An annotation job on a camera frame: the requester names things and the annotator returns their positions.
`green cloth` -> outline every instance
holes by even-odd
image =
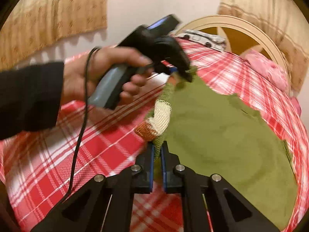
[[[160,96],[158,96],[158,98],[156,99],[156,101],[165,101],[166,103],[170,104],[171,98],[174,94],[174,89],[175,86],[172,84],[165,84],[163,91],[161,92]],[[145,116],[145,119],[149,118],[149,117],[153,117],[154,116],[154,111],[155,109],[152,108]],[[160,148],[164,142],[165,138],[165,132],[158,136],[157,138],[155,138],[152,142],[155,146],[155,155],[154,155],[154,160],[156,161],[158,158],[160,158]]]
[[[175,88],[165,140],[196,173],[219,173],[280,230],[288,225],[297,184],[285,141],[236,95],[220,95],[197,76]]]

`hand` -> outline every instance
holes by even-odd
[[[84,55],[72,62],[64,65],[63,88],[60,104],[66,104],[72,100],[84,100],[84,70],[87,55]],[[95,52],[88,67],[88,97],[95,91],[100,78],[113,65],[118,63],[127,63],[134,67],[142,67],[152,63],[152,61],[143,56],[136,49],[128,47],[103,48]],[[136,74],[132,76],[131,81],[125,83],[120,93],[120,104],[129,104],[133,101],[133,96],[137,95],[140,87],[146,84],[147,78],[151,76],[152,69],[145,74]]]

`metal screw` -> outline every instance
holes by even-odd
[[[97,174],[97,175],[95,176],[95,181],[96,181],[96,182],[101,182],[102,180],[104,180],[104,175]]]
[[[131,166],[131,170],[133,172],[138,172],[139,170],[141,170],[141,166],[140,165],[133,165],[133,166]]]
[[[185,169],[185,166],[179,164],[179,165],[175,166],[175,169],[176,169],[177,171],[179,171],[179,172],[182,172],[182,171]]]
[[[211,177],[214,181],[220,181],[222,179],[220,174],[213,174]]]

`black cable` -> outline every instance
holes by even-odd
[[[63,203],[66,198],[69,197],[69,195],[72,192],[72,186],[73,186],[73,180],[74,180],[74,172],[75,172],[75,166],[76,166],[76,160],[77,160],[77,155],[78,155],[78,150],[80,147],[80,143],[81,143],[81,139],[84,135],[84,131],[86,128],[86,124],[87,124],[87,119],[88,119],[88,89],[87,89],[87,82],[88,82],[88,66],[90,63],[90,58],[92,56],[92,54],[94,52],[96,52],[97,50],[99,50],[100,47],[94,47],[88,54],[87,57],[87,61],[86,61],[86,65],[85,65],[85,72],[84,72],[84,78],[85,78],[85,83],[84,83],[84,89],[85,89],[85,97],[84,97],[84,102],[85,102],[85,113],[84,113],[84,120],[82,122],[82,126],[81,126],[81,130],[79,132],[79,136],[77,139],[77,143],[76,143],[76,147],[75,147],[75,151],[74,151],[74,155],[73,155],[73,160],[72,160],[72,167],[71,167],[71,175],[70,175],[70,182],[69,182],[69,188],[66,192],[66,194],[61,198],[60,201],[58,201],[56,203],[56,205],[54,207],[52,207],[52,209],[47,213],[47,215],[59,204]]]

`black jacket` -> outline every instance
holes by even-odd
[[[0,140],[55,126],[63,66],[55,62],[0,72]]]

